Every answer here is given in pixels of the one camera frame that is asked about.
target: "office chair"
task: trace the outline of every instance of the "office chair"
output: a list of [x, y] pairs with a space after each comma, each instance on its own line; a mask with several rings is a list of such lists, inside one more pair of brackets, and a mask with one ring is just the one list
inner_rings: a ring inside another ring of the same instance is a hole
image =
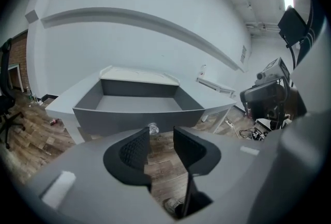
[[8, 144], [8, 131], [11, 126], [21, 126], [22, 130], [25, 130], [25, 127], [22, 124], [15, 123], [14, 120], [16, 117], [20, 116], [23, 118], [23, 114], [21, 112], [7, 118], [6, 114], [9, 113], [9, 109], [15, 105], [15, 97], [13, 92], [10, 90], [8, 84], [8, 65], [9, 65], [9, 52], [11, 49], [11, 38], [8, 39], [3, 46], [1, 47], [2, 50], [2, 59], [1, 59], [1, 72], [0, 72], [0, 88], [3, 95], [0, 96], [0, 116], [4, 117], [5, 123], [2, 125], [0, 129], [0, 134], [6, 130], [5, 136], [5, 143], [6, 149], [9, 149], [10, 146]]

